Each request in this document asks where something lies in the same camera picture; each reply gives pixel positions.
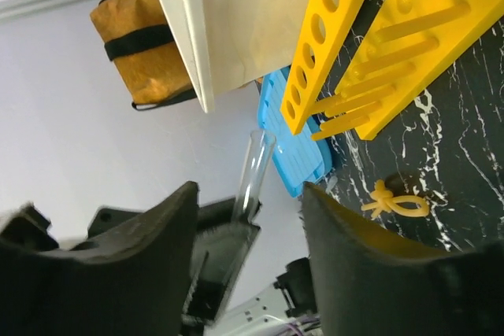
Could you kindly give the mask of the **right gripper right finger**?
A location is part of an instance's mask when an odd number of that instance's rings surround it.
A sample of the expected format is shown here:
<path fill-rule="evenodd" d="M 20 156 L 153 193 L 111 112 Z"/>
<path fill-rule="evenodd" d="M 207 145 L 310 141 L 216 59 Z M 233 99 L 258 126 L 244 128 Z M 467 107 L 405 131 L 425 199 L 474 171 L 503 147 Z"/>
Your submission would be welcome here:
<path fill-rule="evenodd" d="M 326 335 L 500 335 L 503 243 L 447 252 L 403 238 L 306 183 L 302 213 Z"/>

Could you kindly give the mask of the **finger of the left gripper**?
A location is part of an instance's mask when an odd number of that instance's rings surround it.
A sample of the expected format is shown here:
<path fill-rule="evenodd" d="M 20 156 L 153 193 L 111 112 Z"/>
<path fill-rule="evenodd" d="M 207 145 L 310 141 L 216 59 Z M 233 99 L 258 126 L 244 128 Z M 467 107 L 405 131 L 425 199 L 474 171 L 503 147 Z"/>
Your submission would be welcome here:
<path fill-rule="evenodd" d="M 232 219 L 234 198 L 198 210 L 191 257 L 186 323 L 214 323 L 225 312 L 246 258 L 261 228 Z"/>

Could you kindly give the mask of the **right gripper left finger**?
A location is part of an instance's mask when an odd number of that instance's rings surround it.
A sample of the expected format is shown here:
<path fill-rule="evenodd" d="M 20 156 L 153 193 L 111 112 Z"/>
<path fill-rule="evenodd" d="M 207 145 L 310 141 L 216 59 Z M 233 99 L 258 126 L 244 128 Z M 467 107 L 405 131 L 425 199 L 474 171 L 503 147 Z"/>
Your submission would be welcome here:
<path fill-rule="evenodd" d="M 27 205 L 1 223 L 4 335 L 176 335 L 190 284 L 198 185 L 72 249 Z"/>

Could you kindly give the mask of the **yellow knotted rubber band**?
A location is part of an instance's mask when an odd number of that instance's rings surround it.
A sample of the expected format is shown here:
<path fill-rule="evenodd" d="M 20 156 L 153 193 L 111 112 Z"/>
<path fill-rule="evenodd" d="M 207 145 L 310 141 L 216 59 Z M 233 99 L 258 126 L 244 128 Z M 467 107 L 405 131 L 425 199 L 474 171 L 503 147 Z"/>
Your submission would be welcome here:
<path fill-rule="evenodd" d="M 375 182 L 374 191 L 371 192 L 370 197 L 372 201 L 362 205 L 361 211 L 370 211 L 373 220 L 380 216 L 382 212 L 394 212 L 409 218 L 426 217 L 430 213 L 426 200 L 416 195 L 395 196 L 381 179 Z"/>

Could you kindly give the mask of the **clear glass test tube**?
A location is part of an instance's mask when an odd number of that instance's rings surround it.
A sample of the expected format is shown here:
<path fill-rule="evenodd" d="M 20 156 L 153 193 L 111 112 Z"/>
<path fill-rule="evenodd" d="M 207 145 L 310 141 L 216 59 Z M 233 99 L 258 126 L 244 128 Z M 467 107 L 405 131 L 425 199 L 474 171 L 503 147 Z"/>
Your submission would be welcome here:
<path fill-rule="evenodd" d="M 276 144 L 271 131 L 257 129 L 250 133 L 249 145 L 232 212 L 232 219 L 251 222 L 258 212 L 259 196 L 265 173 Z"/>

